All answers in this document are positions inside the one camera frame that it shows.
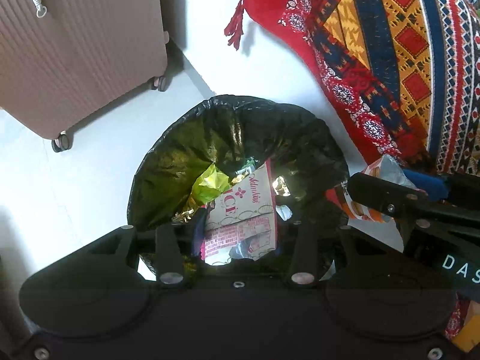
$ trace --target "screw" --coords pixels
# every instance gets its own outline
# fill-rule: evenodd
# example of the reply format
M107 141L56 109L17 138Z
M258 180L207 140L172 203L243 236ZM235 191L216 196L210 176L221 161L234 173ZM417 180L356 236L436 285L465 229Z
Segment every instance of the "screw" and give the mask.
M426 219L417 219L415 223L417 224L418 227L422 229L428 229L430 227L430 222L427 221Z
M47 360L50 358L50 352L45 348L37 348L34 355L37 360Z
M440 348L433 348L428 352L428 360L440 360L443 357L443 351Z

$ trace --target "colorful patterned fabric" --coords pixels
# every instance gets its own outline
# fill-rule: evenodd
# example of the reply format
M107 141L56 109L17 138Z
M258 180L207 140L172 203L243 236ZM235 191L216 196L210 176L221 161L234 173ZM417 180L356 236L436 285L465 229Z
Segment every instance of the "colorful patterned fabric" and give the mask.
M479 19L466 0L241 0L305 61L365 161L480 174Z

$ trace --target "trash can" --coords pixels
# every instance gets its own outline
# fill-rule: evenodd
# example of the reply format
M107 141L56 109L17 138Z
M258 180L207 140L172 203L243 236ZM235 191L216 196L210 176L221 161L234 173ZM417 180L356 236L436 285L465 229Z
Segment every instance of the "trash can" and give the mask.
M282 176L289 195L274 197L287 206L291 217L276 219L277 247L258 261L235 261L213 272L238 269L284 274L295 252L298 234L306 228L318 233L318 268L332 265L327 244L346 216L325 192L348 177L342 151L327 125L311 112L292 104L248 96L222 95L204 100L171 125L146 154L130 192L127 218L137 231L168 223L184 206L195 180L211 165L230 178L249 158L257 167L267 160L271 178ZM142 255L152 271L155 255ZM191 272L205 263L184 256Z

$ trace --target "red tassel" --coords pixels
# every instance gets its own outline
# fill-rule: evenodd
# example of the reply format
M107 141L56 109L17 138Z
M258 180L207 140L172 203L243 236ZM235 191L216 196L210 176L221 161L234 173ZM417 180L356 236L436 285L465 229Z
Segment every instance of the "red tassel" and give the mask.
M231 36L229 39L229 46L233 44L233 47L238 50L240 48L240 39L243 35L243 0L240 0L235 9L235 13L230 20L229 25L225 28L225 36Z

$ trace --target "pink suitcase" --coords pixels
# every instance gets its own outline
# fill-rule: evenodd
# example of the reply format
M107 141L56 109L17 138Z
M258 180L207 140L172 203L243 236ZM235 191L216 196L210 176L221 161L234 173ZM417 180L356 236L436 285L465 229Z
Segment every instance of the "pink suitcase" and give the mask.
M64 146L59 133L138 85L164 89L160 0L42 4L39 19L32 0L0 0L0 107L32 131Z

